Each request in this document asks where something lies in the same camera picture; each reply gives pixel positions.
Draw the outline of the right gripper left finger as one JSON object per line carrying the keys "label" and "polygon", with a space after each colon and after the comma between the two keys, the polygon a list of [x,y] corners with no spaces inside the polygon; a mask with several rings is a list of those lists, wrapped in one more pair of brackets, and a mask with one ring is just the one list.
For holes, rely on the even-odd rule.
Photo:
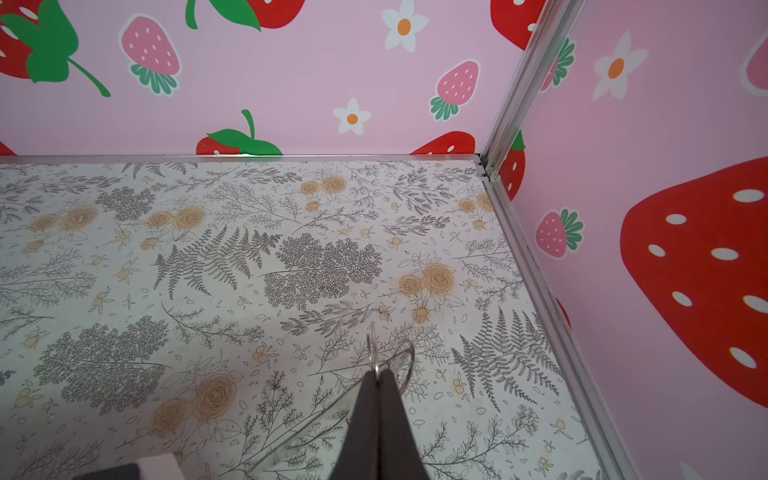
{"label": "right gripper left finger", "polygon": [[377,377],[367,372],[331,480],[379,478],[380,398]]}

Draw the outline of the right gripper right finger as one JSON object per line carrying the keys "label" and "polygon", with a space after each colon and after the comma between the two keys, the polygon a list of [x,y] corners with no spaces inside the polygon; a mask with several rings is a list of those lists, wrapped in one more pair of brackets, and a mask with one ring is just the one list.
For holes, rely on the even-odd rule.
{"label": "right gripper right finger", "polygon": [[390,370],[379,375],[379,396],[379,478],[429,480]]}

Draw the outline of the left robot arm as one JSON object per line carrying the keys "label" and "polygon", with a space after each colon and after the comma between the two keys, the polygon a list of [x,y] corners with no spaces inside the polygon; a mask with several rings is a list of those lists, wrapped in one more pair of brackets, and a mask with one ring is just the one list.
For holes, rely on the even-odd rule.
{"label": "left robot arm", "polygon": [[184,480],[174,454],[142,457],[135,462],[79,474],[74,480]]}

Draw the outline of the metal key holder plate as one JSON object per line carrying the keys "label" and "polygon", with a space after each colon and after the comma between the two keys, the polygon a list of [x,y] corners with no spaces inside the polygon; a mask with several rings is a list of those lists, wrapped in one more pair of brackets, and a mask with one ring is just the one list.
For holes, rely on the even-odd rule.
{"label": "metal key holder plate", "polygon": [[362,381],[272,449],[251,469],[254,479],[327,479],[341,451]]}

